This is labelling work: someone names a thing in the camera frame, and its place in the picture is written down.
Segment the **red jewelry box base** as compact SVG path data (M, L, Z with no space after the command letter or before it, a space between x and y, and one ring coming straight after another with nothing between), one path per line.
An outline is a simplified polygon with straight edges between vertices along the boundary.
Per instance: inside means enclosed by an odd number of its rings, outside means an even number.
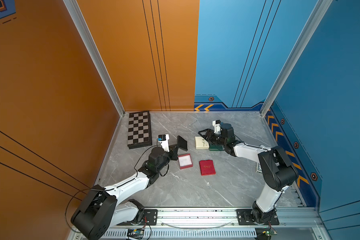
M178 156L180 169L187 169L193 167L193 161L190 154Z

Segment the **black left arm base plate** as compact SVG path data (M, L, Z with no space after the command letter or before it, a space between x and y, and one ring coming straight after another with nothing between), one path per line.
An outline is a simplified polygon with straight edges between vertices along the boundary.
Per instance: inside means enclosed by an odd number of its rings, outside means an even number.
M145 209L144 214L140 222L135 220L129 222L123 222L118 224L118 226L144 226L145 224L152 226L157 225L158 220L158 209Z

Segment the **green jewelry box lid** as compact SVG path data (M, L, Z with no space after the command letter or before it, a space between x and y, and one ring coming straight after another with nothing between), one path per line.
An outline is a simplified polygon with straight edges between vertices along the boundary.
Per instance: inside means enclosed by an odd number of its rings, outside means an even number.
M222 145L210 145L209 146L210 151L224 151L224 147Z

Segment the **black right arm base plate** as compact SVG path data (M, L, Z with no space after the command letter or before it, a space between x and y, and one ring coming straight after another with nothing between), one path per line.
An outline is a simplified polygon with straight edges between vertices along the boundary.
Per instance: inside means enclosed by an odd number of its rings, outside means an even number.
M271 224L278 226L279 218L276 214L277 210L273 209L267 213L263 213L258 209L237 209L237 219L240 226L265 226Z

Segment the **cream booklet with flower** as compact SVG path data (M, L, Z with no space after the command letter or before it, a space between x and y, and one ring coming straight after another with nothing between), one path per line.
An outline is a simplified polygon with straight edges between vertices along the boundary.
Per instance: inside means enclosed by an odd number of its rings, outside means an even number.
M196 136L195 147L196 150L208 150L210 148L210 145L203 137Z

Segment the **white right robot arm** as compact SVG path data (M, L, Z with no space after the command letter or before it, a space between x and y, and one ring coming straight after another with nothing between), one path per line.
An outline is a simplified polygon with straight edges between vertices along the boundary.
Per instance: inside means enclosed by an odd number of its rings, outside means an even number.
M257 225L269 223L276 216L276 205L282 194L297 180L298 171L282 147L266 148L246 144L237 138L231 124L219 120L213 122L213 127L201 130L198 134L211 146L221 146L233 157L260 164L265 186L253 203L249 217Z

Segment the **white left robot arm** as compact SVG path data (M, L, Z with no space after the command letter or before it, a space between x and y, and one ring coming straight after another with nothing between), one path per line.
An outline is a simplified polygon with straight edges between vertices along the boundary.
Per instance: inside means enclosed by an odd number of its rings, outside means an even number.
M127 200L133 194L147 189L160 176L161 170L170 161L178 160L178 145L169 146L169 151L161 147L152 148L146 160L131 177L111 186L95 185L71 217L71 223L88 240L98 240L109 227L124 223L138 224L143 219L144 206L138 201Z

